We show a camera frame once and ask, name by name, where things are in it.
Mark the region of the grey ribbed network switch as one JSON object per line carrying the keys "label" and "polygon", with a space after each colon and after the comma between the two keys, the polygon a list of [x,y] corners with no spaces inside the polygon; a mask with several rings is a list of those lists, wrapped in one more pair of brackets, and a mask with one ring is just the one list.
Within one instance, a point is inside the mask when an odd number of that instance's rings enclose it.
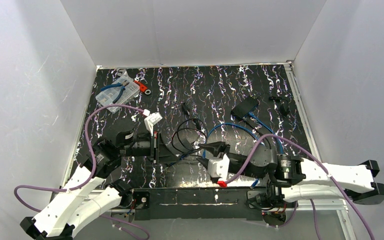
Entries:
{"label": "grey ribbed network switch", "polygon": [[230,114],[238,120],[243,120],[246,116],[249,115],[249,112],[252,112],[259,105],[259,101],[252,97],[248,96],[240,103],[238,103],[231,111]]}

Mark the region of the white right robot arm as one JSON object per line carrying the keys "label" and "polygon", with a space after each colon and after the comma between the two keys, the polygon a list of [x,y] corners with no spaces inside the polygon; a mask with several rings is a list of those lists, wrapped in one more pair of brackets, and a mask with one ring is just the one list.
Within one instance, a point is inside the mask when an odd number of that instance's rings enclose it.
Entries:
{"label": "white right robot arm", "polygon": [[229,174],[258,180],[267,178],[266,192],[251,197],[255,203],[275,205],[309,199],[344,199],[354,204],[378,205],[384,200],[384,184],[375,181],[380,172],[375,160],[346,166],[322,163],[259,145],[251,156],[232,153],[223,141],[201,143],[209,157],[198,161],[213,183],[227,187]]}

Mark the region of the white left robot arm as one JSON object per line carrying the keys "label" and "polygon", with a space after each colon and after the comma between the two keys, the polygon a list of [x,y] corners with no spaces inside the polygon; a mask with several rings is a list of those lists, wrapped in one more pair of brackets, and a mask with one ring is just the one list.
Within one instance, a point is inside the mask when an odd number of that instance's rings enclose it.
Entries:
{"label": "white left robot arm", "polygon": [[156,164],[174,163],[178,157],[157,131],[136,134],[122,131],[116,141],[101,137],[93,153],[75,170],[53,200],[35,216],[27,216],[20,227],[34,240],[72,240],[80,230],[106,211],[119,206],[134,207],[134,188],[122,179],[108,184],[98,196],[89,194],[122,164],[123,157],[146,157]]}

